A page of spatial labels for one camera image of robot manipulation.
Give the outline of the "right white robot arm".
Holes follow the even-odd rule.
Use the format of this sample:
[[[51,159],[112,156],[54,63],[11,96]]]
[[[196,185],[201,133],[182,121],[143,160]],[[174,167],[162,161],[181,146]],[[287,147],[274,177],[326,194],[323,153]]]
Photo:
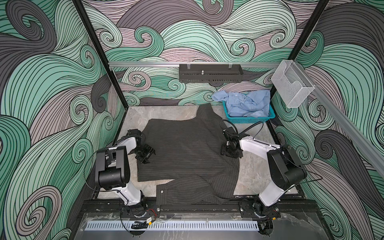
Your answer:
[[[324,178],[307,170],[290,145],[275,145],[256,139],[257,134],[250,135],[252,128],[264,125],[255,123],[239,131],[229,120],[221,120],[220,128],[226,142],[222,144],[221,154],[230,158],[242,158],[244,152],[252,153],[268,162],[271,180],[266,188],[258,194],[256,204],[259,207],[272,207],[280,198],[297,185],[318,182]]]

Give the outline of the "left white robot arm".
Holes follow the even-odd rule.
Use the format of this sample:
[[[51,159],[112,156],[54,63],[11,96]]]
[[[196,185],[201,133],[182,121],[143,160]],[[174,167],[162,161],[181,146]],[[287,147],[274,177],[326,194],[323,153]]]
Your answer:
[[[148,164],[155,150],[142,144],[145,135],[138,129],[127,134],[109,148],[96,152],[95,183],[108,192],[115,192],[129,208],[145,208],[144,194],[131,181],[128,155],[134,154],[140,164]]]

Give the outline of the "dark grey pinstripe shirt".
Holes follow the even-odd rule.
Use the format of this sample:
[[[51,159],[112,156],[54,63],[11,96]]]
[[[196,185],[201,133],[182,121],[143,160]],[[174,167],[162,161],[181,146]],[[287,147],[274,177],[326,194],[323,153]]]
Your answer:
[[[156,186],[158,205],[223,204],[238,182],[239,159],[221,154],[226,143],[222,118],[211,104],[199,106],[193,119],[151,119],[143,130],[155,152],[137,162],[138,182],[167,180]]]

